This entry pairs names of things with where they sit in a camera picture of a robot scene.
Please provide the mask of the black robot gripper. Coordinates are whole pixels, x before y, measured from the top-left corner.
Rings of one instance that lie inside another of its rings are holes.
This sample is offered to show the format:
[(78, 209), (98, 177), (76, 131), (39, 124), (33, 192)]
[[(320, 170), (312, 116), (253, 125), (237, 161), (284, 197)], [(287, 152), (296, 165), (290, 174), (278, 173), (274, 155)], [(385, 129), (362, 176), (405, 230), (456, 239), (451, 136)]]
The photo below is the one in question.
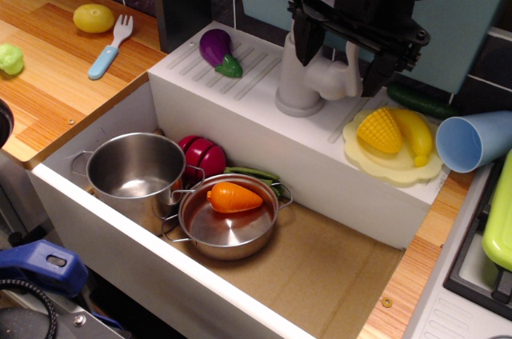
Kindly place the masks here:
[(362, 96), (371, 98), (403, 70), (412, 70), (429, 33), (413, 19), (421, 0), (290, 0), (295, 53), (307, 66), (323, 45), (326, 32), (374, 54), (362, 79)]

